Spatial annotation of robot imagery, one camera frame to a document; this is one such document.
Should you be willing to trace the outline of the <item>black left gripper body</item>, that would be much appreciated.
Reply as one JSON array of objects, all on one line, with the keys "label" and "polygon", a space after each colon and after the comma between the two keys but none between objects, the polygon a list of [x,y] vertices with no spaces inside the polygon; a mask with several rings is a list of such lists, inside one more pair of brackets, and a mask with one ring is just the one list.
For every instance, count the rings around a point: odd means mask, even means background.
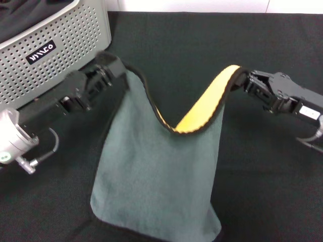
[{"label": "black left gripper body", "polygon": [[72,71],[64,80],[19,110],[19,126],[36,136],[72,112],[90,110],[88,83],[91,75]]}]

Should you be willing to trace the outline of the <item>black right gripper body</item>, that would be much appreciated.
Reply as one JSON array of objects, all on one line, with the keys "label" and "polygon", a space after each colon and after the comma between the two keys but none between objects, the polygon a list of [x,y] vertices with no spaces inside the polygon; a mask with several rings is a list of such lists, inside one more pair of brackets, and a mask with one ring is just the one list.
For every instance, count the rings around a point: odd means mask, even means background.
[{"label": "black right gripper body", "polygon": [[269,89],[274,97],[271,106],[275,114],[290,114],[308,124],[319,123],[322,115],[322,95],[306,89],[283,73],[271,74]]}]

